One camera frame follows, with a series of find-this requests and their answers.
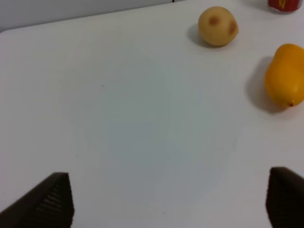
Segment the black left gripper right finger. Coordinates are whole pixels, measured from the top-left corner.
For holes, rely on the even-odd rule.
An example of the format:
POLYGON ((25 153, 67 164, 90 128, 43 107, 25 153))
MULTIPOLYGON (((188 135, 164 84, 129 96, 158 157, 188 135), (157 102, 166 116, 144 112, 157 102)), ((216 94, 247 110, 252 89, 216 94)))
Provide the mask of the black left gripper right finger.
POLYGON ((274 228, 304 226, 304 178, 286 167, 270 169, 266 211, 274 228))

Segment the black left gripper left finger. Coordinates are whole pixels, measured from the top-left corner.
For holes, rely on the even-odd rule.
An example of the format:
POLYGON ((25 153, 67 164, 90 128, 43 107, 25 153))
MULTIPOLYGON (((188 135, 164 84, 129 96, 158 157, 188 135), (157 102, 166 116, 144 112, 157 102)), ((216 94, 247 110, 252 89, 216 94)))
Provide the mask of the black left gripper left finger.
POLYGON ((69 174, 55 172, 0 213, 2 228, 70 228, 75 213, 69 174))

